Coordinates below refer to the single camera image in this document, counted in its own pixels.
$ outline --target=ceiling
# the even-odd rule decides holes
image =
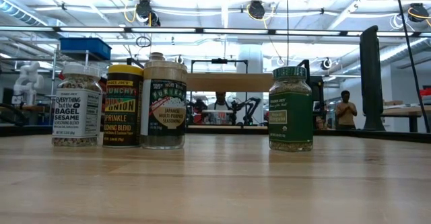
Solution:
[[[29,13],[39,17],[50,26],[64,24],[67,26],[145,26],[135,20],[128,22],[126,16],[133,18],[133,8],[139,0],[12,0],[22,5]],[[262,21],[252,20],[246,7],[251,0],[151,0],[152,8],[160,18],[162,27],[204,27],[204,28],[257,28],[264,29]],[[353,30],[361,31],[377,25],[379,30],[400,30],[401,24],[396,18],[399,13],[397,0],[261,0],[269,29],[295,30]],[[410,3],[423,3],[426,9],[431,8],[431,0],[402,0],[403,9],[407,11]],[[426,21],[409,23],[409,31],[428,31]],[[0,24],[25,26],[6,13],[0,12]],[[37,45],[48,51],[54,51],[58,44],[56,39],[44,34],[33,33],[0,33],[0,52],[11,57],[36,57],[41,52],[11,41],[15,36],[26,42]],[[153,46],[139,48],[135,39],[142,34],[86,34],[85,36],[101,37],[112,46],[112,57],[124,59],[130,54],[146,59],[150,51],[160,51],[168,57],[182,55],[189,64],[190,59],[212,59],[216,57],[238,56],[239,44],[262,43],[262,53],[266,60],[278,58],[292,62],[310,59],[321,61],[330,58],[348,66],[355,60],[341,60],[351,54],[358,58],[357,38],[319,38],[311,36],[292,37],[287,50],[286,37],[273,36],[273,43],[268,36],[225,36],[198,34],[152,34]],[[392,46],[404,43],[402,38],[382,38],[380,45]],[[430,55],[424,52],[422,57]],[[202,66],[202,71],[235,71],[233,66]],[[318,63],[312,64],[312,73],[321,73]]]

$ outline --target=seasoning jar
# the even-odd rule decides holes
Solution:
[[[138,147],[143,70],[131,65],[108,68],[103,147]]]
[[[143,71],[141,145],[178,149],[185,143],[187,67],[153,52]]]
[[[273,71],[269,90],[269,147],[282,151],[312,149],[312,95],[303,67]]]
[[[100,72],[71,63],[64,67],[63,75],[55,97],[52,143],[68,147],[97,145],[102,110]]]

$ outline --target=blue box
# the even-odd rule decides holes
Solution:
[[[60,38],[60,50],[63,54],[80,61],[86,59],[86,51],[90,61],[110,60],[111,47],[99,38]]]

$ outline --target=column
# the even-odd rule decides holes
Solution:
[[[263,72],[263,55],[261,51],[261,44],[241,44],[238,60],[248,60],[248,73],[262,73]],[[238,63],[236,65],[237,73],[246,73],[246,65],[244,63]],[[238,102],[247,100],[245,98],[245,92],[236,92],[236,97],[239,99]],[[248,92],[247,98],[258,97],[262,101],[256,108],[253,114],[253,124],[259,124],[263,122],[263,92]],[[236,113],[236,121],[244,122],[243,118],[245,115],[245,108]]]

